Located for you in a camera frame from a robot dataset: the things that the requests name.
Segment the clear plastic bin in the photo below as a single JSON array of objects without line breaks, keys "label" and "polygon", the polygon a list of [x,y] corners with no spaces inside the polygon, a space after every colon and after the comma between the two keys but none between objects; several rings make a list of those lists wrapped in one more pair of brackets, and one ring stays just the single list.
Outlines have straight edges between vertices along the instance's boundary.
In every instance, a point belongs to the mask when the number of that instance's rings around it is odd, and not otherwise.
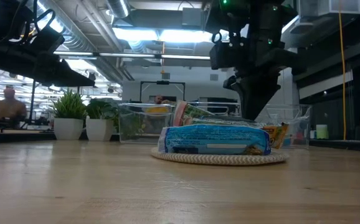
[{"label": "clear plastic bin", "polygon": [[279,149],[308,149],[311,112],[310,105],[266,105],[255,120],[264,126],[289,124],[285,138],[292,138],[292,145]]},{"label": "clear plastic bin", "polygon": [[187,101],[189,104],[200,109],[213,113],[212,116],[228,116],[235,115],[238,111],[239,104],[232,102],[201,102],[201,101]]},{"label": "clear plastic bin", "polygon": [[172,117],[170,104],[121,103],[118,105],[120,142],[157,144],[162,129],[171,125]]}]

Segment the yellow granola bar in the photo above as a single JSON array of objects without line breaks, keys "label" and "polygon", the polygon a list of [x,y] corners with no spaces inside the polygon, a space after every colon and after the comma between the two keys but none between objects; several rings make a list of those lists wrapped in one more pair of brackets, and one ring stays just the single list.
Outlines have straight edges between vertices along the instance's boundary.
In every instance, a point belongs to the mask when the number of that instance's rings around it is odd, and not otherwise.
[{"label": "yellow granola bar", "polygon": [[279,126],[264,126],[262,129],[269,134],[270,147],[279,149],[285,139],[289,124],[282,123]]}]

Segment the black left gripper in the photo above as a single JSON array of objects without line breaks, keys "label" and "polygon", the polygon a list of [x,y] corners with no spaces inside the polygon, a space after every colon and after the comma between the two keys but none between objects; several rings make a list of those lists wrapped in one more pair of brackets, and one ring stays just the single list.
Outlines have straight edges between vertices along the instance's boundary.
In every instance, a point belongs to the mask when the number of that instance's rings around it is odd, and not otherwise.
[{"label": "black left gripper", "polygon": [[[31,31],[29,0],[0,0],[0,45],[23,44]],[[95,82],[72,70],[65,60],[48,52],[21,46],[0,46],[0,70],[31,78],[45,86],[94,86]]]}]

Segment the bright ceiling light panel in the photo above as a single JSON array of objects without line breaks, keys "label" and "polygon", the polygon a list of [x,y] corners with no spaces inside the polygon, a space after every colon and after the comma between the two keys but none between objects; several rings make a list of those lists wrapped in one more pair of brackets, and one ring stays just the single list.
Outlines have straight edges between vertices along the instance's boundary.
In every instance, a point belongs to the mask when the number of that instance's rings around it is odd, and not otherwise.
[{"label": "bright ceiling light panel", "polygon": [[152,29],[121,29],[113,28],[118,39],[126,41],[153,41],[160,40],[173,43],[200,43],[210,42],[212,34],[193,30],[163,30],[158,32]]}]

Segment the pale green cylinder cup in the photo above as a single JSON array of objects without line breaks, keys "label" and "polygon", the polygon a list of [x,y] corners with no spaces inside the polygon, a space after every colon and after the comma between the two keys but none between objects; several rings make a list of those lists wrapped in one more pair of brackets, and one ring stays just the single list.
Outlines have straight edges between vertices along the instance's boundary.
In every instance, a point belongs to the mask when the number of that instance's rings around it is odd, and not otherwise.
[{"label": "pale green cylinder cup", "polygon": [[317,139],[328,139],[328,125],[327,124],[317,124],[316,125],[316,138]]}]

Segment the dark low bench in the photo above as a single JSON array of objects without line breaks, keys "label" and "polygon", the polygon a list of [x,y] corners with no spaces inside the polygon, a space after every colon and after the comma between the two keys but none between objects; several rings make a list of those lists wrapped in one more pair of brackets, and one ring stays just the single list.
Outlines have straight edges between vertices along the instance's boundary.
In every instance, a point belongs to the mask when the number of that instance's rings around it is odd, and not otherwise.
[{"label": "dark low bench", "polygon": [[56,140],[52,132],[34,130],[0,129],[0,143]]}]

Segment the grey ceiling vent box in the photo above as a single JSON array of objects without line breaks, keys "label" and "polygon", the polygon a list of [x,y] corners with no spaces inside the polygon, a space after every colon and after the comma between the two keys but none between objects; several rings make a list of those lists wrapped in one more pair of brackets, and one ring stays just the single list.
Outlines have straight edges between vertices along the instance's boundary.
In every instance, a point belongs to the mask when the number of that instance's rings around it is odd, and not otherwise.
[{"label": "grey ceiling vent box", "polygon": [[200,27],[203,22],[203,13],[199,8],[182,9],[182,26]]}]

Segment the green plant in white pot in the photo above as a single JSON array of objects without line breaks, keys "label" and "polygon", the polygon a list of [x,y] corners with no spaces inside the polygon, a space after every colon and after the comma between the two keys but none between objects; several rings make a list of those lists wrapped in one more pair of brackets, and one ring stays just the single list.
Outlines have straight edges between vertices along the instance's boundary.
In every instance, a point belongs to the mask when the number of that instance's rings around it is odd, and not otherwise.
[{"label": "green plant in white pot", "polygon": [[83,131],[86,106],[82,96],[69,90],[53,102],[54,134],[57,140],[78,140]]},{"label": "green plant in white pot", "polygon": [[117,132],[118,108],[102,99],[91,99],[86,107],[86,133],[89,141],[109,141]]}]

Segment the blue granola bar pack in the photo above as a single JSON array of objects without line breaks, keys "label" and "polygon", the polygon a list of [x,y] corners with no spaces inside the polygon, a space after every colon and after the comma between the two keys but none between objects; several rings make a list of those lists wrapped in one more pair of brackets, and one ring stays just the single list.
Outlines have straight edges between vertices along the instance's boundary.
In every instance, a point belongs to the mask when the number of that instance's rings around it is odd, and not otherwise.
[{"label": "blue granola bar pack", "polygon": [[248,126],[193,124],[163,128],[158,151],[181,154],[267,156],[270,136]]}]

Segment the round woven beige mat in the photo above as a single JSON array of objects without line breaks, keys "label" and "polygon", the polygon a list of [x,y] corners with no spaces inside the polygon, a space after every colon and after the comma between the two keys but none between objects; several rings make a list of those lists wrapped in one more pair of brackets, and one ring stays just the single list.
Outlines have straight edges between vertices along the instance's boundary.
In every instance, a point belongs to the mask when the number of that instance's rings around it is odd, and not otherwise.
[{"label": "round woven beige mat", "polygon": [[151,155],[164,161],[213,166],[259,166],[286,162],[290,157],[281,152],[267,156],[166,153],[159,152],[157,147],[151,150]]}]

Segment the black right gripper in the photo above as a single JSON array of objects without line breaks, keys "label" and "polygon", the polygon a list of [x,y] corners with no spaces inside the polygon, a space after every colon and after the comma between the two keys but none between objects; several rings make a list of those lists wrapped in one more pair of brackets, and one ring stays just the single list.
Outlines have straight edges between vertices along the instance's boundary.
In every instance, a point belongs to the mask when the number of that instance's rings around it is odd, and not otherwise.
[{"label": "black right gripper", "polygon": [[297,53],[285,50],[281,41],[282,32],[265,30],[262,33],[248,32],[242,37],[240,32],[229,32],[232,44],[245,43],[249,47],[247,63],[235,68],[235,75],[224,81],[224,88],[235,91],[240,97],[241,117],[255,120],[265,105],[281,88],[278,76],[284,68],[291,68],[292,74],[306,71],[306,66]]}]

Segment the ribbed silver ceiling duct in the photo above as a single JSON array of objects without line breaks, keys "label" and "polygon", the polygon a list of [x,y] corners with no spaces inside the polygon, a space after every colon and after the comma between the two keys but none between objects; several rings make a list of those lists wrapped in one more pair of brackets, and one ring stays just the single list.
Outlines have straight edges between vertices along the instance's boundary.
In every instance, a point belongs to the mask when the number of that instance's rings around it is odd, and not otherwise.
[{"label": "ribbed silver ceiling duct", "polygon": [[74,21],[53,0],[38,0],[40,9],[52,9],[55,11],[55,19],[50,25],[53,29],[60,31],[64,36],[64,46],[71,51],[93,52],[95,46],[75,25]]}]

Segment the white ceiling box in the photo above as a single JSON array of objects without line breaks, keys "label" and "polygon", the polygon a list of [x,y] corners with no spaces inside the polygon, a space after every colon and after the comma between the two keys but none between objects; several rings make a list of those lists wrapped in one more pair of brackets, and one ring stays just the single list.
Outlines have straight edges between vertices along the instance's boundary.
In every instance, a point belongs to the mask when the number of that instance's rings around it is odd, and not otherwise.
[{"label": "white ceiling box", "polygon": [[318,15],[360,14],[360,0],[318,0]]}]

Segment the long ceiling light bar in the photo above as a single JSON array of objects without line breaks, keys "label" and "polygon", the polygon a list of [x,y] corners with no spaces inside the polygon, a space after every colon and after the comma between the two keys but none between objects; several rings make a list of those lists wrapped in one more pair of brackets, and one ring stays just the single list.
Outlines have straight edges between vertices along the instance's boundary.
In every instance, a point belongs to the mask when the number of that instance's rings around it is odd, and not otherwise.
[{"label": "long ceiling light bar", "polygon": [[118,58],[156,58],[156,59],[178,59],[178,60],[210,60],[209,56],[198,55],[176,55],[176,54],[134,54],[118,52],[72,52],[55,51],[54,54],[68,57],[118,57]]}]

